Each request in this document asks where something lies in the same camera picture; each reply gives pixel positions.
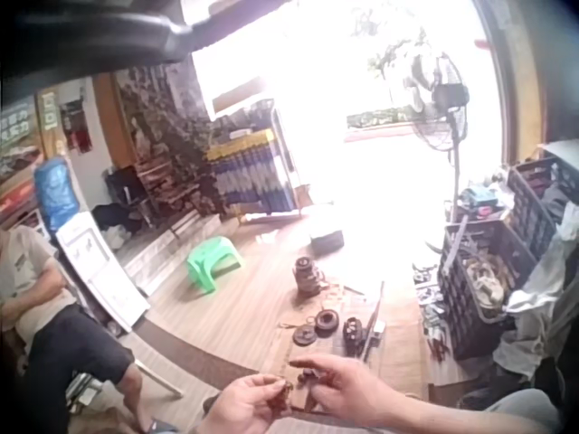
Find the chair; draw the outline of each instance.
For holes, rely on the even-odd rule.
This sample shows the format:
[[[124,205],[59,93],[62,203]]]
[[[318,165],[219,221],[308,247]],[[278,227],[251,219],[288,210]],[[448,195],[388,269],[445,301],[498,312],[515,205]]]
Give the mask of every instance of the chair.
[[[211,271],[217,263],[228,256],[235,257],[237,263],[243,265],[242,257],[227,238],[214,237],[202,242],[191,250],[187,258],[189,278],[198,283],[206,294],[214,292],[215,281]]]

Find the hand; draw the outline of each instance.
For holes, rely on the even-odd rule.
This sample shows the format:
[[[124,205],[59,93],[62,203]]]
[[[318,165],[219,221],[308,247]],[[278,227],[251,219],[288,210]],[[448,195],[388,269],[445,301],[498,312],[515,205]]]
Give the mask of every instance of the hand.
[[[256,374],[232,382],[197,427],[199,434],[263,434],[275,416],[268,406],[285,385],[275,375]]]
[[[16,321],[22,316],[22,309],[20,308],[20,303],[16,298],[7,299],[2,305],[2,311],[0,316],[2,316],[2,329],[10,330],[16,324]]]
[[[323,372],[311,386],[312,397],[329,413],[362,427],[389,426],[404,396],[355,359],[310,354],[289,361],[296,368]]]

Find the man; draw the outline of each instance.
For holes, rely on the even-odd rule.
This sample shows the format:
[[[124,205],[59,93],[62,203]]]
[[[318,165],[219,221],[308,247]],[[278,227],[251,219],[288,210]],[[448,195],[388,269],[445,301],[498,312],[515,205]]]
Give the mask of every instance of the man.
[[[142,432],[158,432],[140,400],[142,377],[129,349],[88,316],[65,288],[55,248],[36,231],[0,230],[0,324],[28,353],[23,402],[39,432],[64,434],[73,373],[113,382]]]
[[[330,414],[360,427],[414,434],[554,434],[559,414],[544,393],[509,395],[487,411],[457,410],[404,396],[378,380],[359,361],[327,354],[304,355],[289,364],[323,373],[313,398]],[[197,434],[263,434],[274,421],[267,401],[283,389],[274,375],[252,375],[230,384]]]

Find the knee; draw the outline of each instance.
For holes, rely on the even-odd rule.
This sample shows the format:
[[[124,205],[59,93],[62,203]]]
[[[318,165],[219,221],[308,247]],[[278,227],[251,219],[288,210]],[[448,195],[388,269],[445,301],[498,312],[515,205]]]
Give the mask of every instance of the knee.
[[[127,394],[140,392],[142,387],[143,376],[137,366],[132,363],[125,371],[119,384],[117,384],[117,388],[123,392],[123,394]]]

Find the man sitting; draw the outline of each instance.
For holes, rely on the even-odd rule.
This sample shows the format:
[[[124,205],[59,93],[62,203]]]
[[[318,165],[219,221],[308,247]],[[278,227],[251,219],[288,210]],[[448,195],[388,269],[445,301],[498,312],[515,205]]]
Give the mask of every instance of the man sitting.
[[[26,344],[23,404],[30,421],[38,432],[66,433],[66,390],[73,373],[88,373],[115,384],[142,432],[158,432],[140,399],[133,354],[76,303],[55,251],[30,228],[0,230],[0,324]]]

